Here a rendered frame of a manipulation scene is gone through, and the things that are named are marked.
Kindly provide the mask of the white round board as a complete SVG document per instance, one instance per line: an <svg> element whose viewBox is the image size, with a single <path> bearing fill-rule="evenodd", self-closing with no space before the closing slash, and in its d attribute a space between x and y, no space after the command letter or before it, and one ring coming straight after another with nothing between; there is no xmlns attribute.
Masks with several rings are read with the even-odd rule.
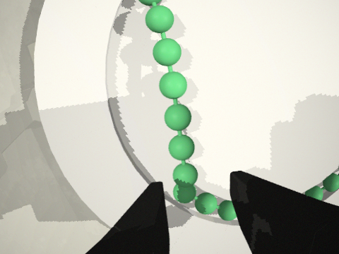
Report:
<svg viewBox="0 0 339 254"><path fill-rule="evenodd" d="M161 0L182 49L196 197L231 201L230 174L300 192L339 174L339 0ZM40 121L63 176L113 226L163 183L169 254L252 254L235 217L175 200L178 132L139 0L44 0L34 50Z"/></svg>

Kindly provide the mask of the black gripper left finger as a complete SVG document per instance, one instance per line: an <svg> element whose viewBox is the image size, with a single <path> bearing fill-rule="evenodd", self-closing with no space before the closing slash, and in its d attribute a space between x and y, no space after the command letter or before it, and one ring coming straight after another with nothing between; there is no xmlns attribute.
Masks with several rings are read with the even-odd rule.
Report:
<svg viewBox="0 0 339 254"><path fill-rule="evenodd" d="M113 228L85 254L170 254L163 183L152 181Z"/></svg>

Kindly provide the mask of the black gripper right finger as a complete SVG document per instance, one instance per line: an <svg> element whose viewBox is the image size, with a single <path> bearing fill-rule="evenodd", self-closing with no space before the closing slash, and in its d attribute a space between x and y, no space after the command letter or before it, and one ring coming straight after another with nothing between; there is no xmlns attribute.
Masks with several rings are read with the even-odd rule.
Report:
<svg viewBox="0 0 339 254"><path fill-rule="evenodd" d="M339 254L339 206L245 171L230 197L252 254Z"/></svg>

